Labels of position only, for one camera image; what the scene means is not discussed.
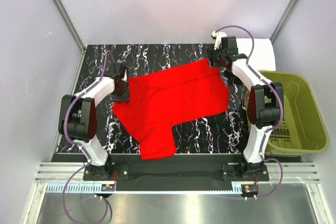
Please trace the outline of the red t-shirt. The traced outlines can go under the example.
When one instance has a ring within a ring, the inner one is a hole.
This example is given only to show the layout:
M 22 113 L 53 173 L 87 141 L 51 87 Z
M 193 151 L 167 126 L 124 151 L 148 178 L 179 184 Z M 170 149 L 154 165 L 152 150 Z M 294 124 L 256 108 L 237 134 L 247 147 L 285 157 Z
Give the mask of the red t-shirt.
M 172 127 L 227 111 L 229 89 L 208 60 L 129 79 L 130 100 L 113 113 L 139 142 L 142 160 L 176 153 Z

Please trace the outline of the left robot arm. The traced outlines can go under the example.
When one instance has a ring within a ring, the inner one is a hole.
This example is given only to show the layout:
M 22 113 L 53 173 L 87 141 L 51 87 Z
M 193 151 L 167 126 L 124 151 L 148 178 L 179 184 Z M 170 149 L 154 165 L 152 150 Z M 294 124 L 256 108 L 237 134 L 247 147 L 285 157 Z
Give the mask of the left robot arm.
M 128 75 L 126 65 L 114 63 L 89 87 L 74 95 L 67 94 L 61 100 L 58 131 L 82 151 L 88 162 L 85 173 L 95 179 L 107 180 L 116 174 L 111 157 L 97 137 L 96 107 L 106 97 L 114 103 L 128 102 Z

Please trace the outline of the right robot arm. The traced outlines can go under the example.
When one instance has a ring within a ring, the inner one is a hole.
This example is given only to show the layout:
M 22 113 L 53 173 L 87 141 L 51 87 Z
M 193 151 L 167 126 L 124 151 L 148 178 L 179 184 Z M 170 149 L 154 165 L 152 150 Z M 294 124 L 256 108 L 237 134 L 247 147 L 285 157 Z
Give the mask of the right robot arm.
M 244 180 L 263 173 L 265 150 L 272 131 L 283 120 L 284 89 L 280 82 L 272 82 L 247 63 L 238 49 L 206 48 L 209 66 L 224 67 L 238 77 L 249 91 L 247 117 L 250 134 L 236 173 Z

